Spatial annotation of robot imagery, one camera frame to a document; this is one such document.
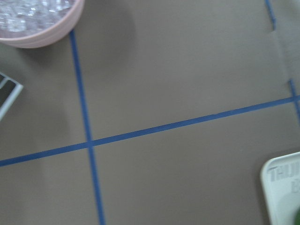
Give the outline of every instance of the gray surface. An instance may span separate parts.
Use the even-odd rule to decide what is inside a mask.
[[[99,146],[108,225],[268,225],[259,172],[299,151],[292,104]]]
[[[0,45],[0,71],[24,85],[0,122],[0,159],[85,141],[68,37],[39,49]]]
[[[88,0],[75,29],[95,139],[289,97],[263,0]],[[85,141],[68,37],[0,45],[24,90],[0,160]],[[297,75],[296,84],[300,87]],[[292,104],[96,147],[107,225],[268,225],[259,171],[299,151]],[[85,150],[0,168],[0,224],[97,224]]]
[[[261,0],[87,1],[75,31],[94,138],[290,96]]]
[[[0,224],[97,225],[86,150],[0,169]]]

